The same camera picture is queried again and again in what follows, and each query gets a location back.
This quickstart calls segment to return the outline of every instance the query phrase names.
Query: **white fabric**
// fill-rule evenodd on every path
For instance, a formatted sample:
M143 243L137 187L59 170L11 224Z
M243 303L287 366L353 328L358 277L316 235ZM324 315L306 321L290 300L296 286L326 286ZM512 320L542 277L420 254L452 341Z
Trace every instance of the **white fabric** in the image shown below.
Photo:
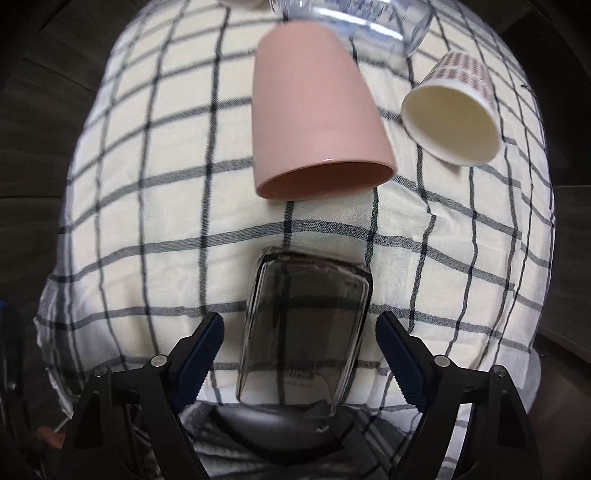
M251 170L254 52L281 20L212 0L154 0L126 27L72 161L58 263L36 320L64 409L95 366L135 368L168 353L210 310L224 317L226 337L199 398L235 402L245 302L271 245L371 268L348 405L405 434L417 426L375 342L385 310L433 354L461 367L503 364L525 385L554 235L543 128L525 74L496 34L459 4L433 4L437 16L408 65L358 58L396 178L287 204L257 197ZM482 167L433 158L400 121L402 99L448 48L491 71L505 144ZM445 468L459 454L467 415L461 409ZM395 446L389 451L397 460Z

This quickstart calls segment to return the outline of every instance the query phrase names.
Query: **clear plastic bottle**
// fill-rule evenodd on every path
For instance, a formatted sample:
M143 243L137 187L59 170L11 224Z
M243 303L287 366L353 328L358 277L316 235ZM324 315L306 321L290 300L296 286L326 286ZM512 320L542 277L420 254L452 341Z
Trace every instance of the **clear plastic bottle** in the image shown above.
M421 0L271 0L275 12L317 21L353 41L410 57L421 44L433 9Z

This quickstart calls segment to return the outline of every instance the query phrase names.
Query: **dark floor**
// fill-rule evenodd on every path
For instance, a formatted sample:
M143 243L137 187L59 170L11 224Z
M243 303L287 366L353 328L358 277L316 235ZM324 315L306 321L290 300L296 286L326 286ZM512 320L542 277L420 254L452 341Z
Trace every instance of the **dark floor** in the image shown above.
M550 7L568 7L571 1L550 1ZM28 319L25 394L33 428L56 427L64 418L40 360L32 318L54 261L67 165L111 45L146 2L51 0L50 16L34 19L44 28L29 42L20 36L24 58L0 92L0 291L12 295ZM580 28L574 20L569 24L567 14L559 15L556 24L548 0L465 3L502 34L541 106L557 237L540 327L544 335L535 343L542 356L542 383L530 417L544 479L588 478L583 473L591 472L591 83L584 38L577 36ZM31 179L31 171L38 175Z

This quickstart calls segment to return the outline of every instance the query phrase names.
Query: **clear glass container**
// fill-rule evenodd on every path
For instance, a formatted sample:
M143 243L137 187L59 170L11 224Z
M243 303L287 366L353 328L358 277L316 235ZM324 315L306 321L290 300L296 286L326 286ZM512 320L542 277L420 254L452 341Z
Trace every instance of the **clear glass container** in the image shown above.
M271 0L275 12L292 20L312 20L365 46L410 57L433 18L421 0Z
M371 293L363 266L267 251L246 314L238 400L277 413L334 414L348 388Z

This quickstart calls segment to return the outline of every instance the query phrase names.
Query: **cloth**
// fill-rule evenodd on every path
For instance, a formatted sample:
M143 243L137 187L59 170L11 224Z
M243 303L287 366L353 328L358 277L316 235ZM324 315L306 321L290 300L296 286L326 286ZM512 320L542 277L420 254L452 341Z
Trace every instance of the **cloth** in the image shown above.
M363 408L364 434L371 419L383 419L408 438L420 418L375 342L385 310L433 354L461 367L503 364L523 389L554 240L540 114L499 37L459 3L433 5L437 15L410 61L356 56L398 175L307 202L268 202L252 181L254 54L277 16L211 0L153 0L126 27L72 160L57 265L36 317L66 412L95 366L136 368L168 353L208 311L224 317L226 337L199 399L234 403L254 265L273 245L334 253L372 271L345 402ZM482 59L494 83L504 147L481 167L433 158L401 123L402 99L450 49ZM468 416L460 409L442 471L453 469ZM391 461L402 450L392 445Z

